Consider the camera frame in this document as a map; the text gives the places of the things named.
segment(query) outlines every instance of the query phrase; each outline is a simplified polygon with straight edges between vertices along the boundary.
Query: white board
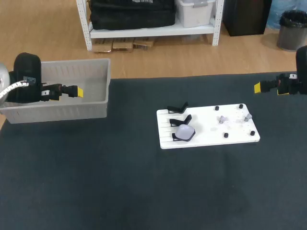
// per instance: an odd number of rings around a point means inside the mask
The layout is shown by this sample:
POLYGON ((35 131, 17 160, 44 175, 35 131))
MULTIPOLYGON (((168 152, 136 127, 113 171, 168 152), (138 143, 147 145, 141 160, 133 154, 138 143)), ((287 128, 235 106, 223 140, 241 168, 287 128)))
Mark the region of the white board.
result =
POLYGON ((178 149, 211 145, 226 145, 258 142, 260 135, 256 129, 253 119, 244 121, 248 108, 242 104, 187 108, 183 114, 169 114, 167 109, 157 111, 160 146, 162 149, 178 149), (169 119, 185 120, 192 115, 189 126, 195 128, 196 134, 191 141, 173 141, 172 133, 176 133, 178 127, 171 127, 169 119), (226 121, 219 123, 220 117, 224 116, 226 121))

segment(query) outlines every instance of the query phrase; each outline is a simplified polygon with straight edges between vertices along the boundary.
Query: white storage box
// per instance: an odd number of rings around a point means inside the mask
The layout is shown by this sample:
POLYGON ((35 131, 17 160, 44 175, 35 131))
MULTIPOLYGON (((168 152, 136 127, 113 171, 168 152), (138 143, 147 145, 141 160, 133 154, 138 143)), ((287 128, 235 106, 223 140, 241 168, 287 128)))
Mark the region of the white storage box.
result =
POLYGON ((177 1, 177 14, 183 27, 208 25, 215 0, 200 0, 193 3, 177 1))
POLYGON ((83 98, 63 94, 60 101, 5 102, 0 114, 13 124, 106 117, 110 65, 110 59, 42 62, 42 82, 77 85, 83 89, 83 98))

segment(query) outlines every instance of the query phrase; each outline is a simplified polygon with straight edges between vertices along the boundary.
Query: black tablecloth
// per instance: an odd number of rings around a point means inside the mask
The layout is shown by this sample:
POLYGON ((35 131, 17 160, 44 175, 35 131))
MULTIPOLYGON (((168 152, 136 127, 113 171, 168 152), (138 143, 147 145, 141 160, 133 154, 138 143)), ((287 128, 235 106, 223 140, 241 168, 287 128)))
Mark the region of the black tablecloth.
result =
POLYGON ((112 80, 105 119, 0 132, 1 230, 307 229, 307 96, 276 74, 112 80), (261 140, 162 150, 156 110, 245 103, 261 140))

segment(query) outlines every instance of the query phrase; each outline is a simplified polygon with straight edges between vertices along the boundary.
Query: black cabinet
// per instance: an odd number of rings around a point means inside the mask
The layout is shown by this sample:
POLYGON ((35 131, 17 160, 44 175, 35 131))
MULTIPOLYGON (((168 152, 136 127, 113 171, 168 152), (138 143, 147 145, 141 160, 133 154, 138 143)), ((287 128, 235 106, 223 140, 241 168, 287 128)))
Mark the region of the black cabinet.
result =
POLYGON ((272 0, 225 0, 223 22, 230 36, 264 33, 272 0))

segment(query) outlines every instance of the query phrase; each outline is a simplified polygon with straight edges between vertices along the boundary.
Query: gray plastic bin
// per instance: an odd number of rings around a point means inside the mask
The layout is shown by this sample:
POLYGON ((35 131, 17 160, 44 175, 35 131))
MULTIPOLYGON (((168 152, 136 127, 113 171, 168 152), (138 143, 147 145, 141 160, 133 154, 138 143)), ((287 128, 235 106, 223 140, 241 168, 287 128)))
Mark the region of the gray plastic bin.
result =
POLYGON ((297 51, 307 39, 307 13, 285 11, 280 18, 277 46, 286 51, 297 51))
POLYGON ((29 104, 5 102, 0 113, 10 123, 104 118, 107 115, 110 59, 42 62, 42 82, 78 85, 83 98, 63 95, 60 101, 29 104))

